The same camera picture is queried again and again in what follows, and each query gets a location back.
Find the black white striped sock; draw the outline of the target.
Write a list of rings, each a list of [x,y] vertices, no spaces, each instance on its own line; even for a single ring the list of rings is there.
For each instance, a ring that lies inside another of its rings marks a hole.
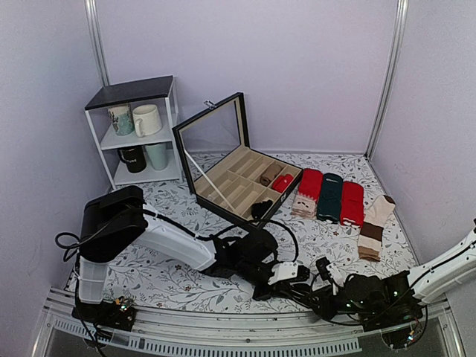
[[[295,283],[290,286],[289,294],[293,299],[302,303],[307,303],[317,297],[316,291],[307,283]]]

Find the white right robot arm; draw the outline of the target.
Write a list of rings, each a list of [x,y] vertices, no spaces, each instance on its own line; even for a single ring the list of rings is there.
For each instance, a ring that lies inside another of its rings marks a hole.
[[[440,295],[475,277],[475,230],[433,260],[381,279],[350,274],[343,283],[330,284],[304,295],[303,303],[325,321],[336,315],[358,316],[365,330],[410,322],[422,317],[422,308]]]

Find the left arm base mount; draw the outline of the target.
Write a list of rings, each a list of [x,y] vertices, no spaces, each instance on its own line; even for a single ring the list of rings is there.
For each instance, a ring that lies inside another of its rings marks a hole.
[[[93,324],[96,327],[108,327],[131,332],[137,309],[130,299],[119,297],[114,301],[102,301],[99,304],[81,302],[75,298],[72,316]]]

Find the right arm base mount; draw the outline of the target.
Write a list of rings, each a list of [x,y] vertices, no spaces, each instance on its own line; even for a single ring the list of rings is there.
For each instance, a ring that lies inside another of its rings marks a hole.
[[[380,331],[383,342],[391,350],[406,350],[415,345],[428,326],[428,307],[398,306],[389,309],[380,319],[363,321],[365,332]]]

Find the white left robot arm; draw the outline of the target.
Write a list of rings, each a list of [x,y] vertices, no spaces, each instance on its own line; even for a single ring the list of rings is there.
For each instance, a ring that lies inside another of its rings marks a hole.
[[[258,288],[258,300],[267,299],[280,283],[310,276],[297,261],[278,260],[277,240],[266,230],[203,237],[161,215],[146,203],[141,188],[128,186],[91,200],[83,210],[78,295],[82,311],[95,323],[111,315],[103,301],[108,265],[130,245],[151,248],[210,277],[238,275]]]

